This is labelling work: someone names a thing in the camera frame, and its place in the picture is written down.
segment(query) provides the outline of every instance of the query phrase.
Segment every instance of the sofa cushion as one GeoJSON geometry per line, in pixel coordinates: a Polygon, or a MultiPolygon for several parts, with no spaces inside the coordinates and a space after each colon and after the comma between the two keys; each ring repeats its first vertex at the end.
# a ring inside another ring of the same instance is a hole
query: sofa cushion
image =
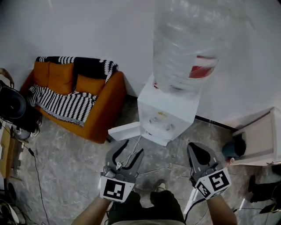
{"type": "Polygon", "coordinates": [[[93,95],[100,95],[102,89],[104,88],[104,85],[104,79],[89,78],[79,74],[76,84],[76,91],[87,92],[93,95]]]}
{"type": "Polygon", "coordinates": [[[34,63],[33,78],[34,83],[41,87],[47,87],[49,82],[49,64],[50,62],[36,62],[34,63]]]}
{"type": "Polygon", "coordinates": [[[50,63],[48,88],[58,94],[70,94],[73,85],[73,63],[50,63]]]}

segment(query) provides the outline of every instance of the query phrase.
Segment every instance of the marble floor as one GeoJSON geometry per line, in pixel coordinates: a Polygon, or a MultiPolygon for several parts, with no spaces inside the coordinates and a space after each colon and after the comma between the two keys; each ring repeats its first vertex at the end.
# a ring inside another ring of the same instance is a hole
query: marble floor
{"type": "MultiPolygon", "coordinates": [[[[117,125],[138,120],[136,103],[126,103],[117,125]]],[[[186,160],[186,147],[189,142],[200,142],[212,148],[218,157],[222,157],[222,146],[231,140],[231,132],[199,120],[178,138],[162,147],[141,138],[140,147],[144,149],[144,158],[139,168],[135,190],[141,195],[141,204],[150,207],[149,194],[155,188],[157,179],[167,181],[167,188],[174,193],[182,210],[185,210],[192,185],[189,181],[191,168],[186,160]]],[[[35,152],[41,182],[45,208],[51,225],[69,225],[99,194],[98,182],[104,166],[107,151],[115,144],[95,144],[76,136],[43,118],[40,134],[29,143],[35,152]]],[[[133,149],[135,141],[130,140],[125,158],[133,149]]],[[[223,197],[232,209],[263,208],[271,201],[250,203],[247,193],[249,177],[257,175],[261,182],[280,180],[274,177],[270,168],[230,166],[228,167],[232,186],[223,193],[223,197]]],[[[40,199],[37,172],[34,158],[24,151],[22,155],[22,181],[10,180],[16,189],[18,204],[30,219],[38,224],[47,224],[46,215],[40,199]]],[[[241,210],[236,215],[240,225],[274,225],[281,216],[261,214],[259,210],[241,210]]],[[[211,224],[206,202],[195,206],[187,218],[188,225],[211,224]]]]}

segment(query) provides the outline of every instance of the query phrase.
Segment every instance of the shoe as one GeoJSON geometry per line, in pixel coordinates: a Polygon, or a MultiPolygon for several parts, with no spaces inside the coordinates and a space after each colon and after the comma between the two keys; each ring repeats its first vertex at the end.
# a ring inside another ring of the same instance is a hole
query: shoe
{"type": "Polygon", "coordinates": [[[250,177],[248,192],[253,192],[254,193],[254,189],[255,189],[255,186],[256,186],[255,180],[256,180],[255,175],[250,177]]]}
{"type": "Polygon", "coordinates": [[[42,126],[42,115],[39,116],[38,121],[36,123],[37,123],[38,127],[42,126]]]}
{"type": "Polygon", "coordinates": [[[166,190],[166,182],[164,180],[159,180],[157,184],[155,192],[159,193],[166,190]]]}
{"type": "Polygon", "coordinates": [[[31,138],[36,138],[39,133],[40,133],[40,130],[39,129],[35,129],[35,131],[30,134],[30,137],[31,138]]]}

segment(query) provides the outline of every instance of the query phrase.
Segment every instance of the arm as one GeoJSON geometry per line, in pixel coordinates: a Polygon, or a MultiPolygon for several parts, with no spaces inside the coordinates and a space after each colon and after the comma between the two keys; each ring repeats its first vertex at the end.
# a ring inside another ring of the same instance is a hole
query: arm
{"type": "Polygon", "coordinates": [[[207,200],[212,222],[214,225],[236,225],[237,218],[221,195],[207,200]]]}
{"type": "Polygon", "coordinates": [[[72,225],[100,225],[111,201],[97,196],[72,225]]]}
{"type": "Polygon", "coordinates": [[[9,74],[9,72],[7,70],[5,70],[4,68],[0,68],[0,74],[2,74],[4,77],[9,79],[11,88],[14,88],[14,81],[13,81],[13,78],[11,77],[11,75],[9,74]]]}

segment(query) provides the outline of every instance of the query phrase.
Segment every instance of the person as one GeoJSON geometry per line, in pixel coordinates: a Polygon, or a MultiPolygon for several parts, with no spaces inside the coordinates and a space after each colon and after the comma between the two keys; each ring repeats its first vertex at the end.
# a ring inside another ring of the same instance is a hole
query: person
{"type": "MultiPolygon", "coordinates": [[[[175,196],[166,190],[165,182],[160,182],[155,192],[150,195],[154,205],[143,208],[140,195],[131,191],[124,203],[114,202],[109,214],[108,225],[183,225],[184,216],[175,196]]],[[[100,225],[109,204],[108,199],[96,199],[82,212],[72,225],[100,225]]],[[[221,195],[207,200],[214,225],[235,225],[237,219],[221,195]]]]}
{"type": "MultiPolygon", "coordinates": [[[[10,87],[14,88],[14,81],[9,72],[4,69],[0,68],[0,74],[4,77],[9,79],[10,87]]],[[[8,87],[2,80],[0,80],[0,88],[1,87],[8,87]]],[[[36,137],[40,130],[39,126],[42,123],[42,115],[36,109],[34,109],[27,101],[26,108],[23,115],[17,119],[9,117],[9,110],[18,109],[20,102],[17,101],[16,98],[9,97],[9,96],[1,96],[0,99],[1,108],[0,108],[0,117],[4,120],[8,120],[12,124],[20,127],[23,130],[26,130],[31,133],[31,137],[36,137]]]]}
{"type": "Polygon", "coordinates": [[[281,201],[281,181],[268,184],[256,184],[256,177],[250,177],[248,192],[252,192],[251,203],[275,199],[281,201]]]}

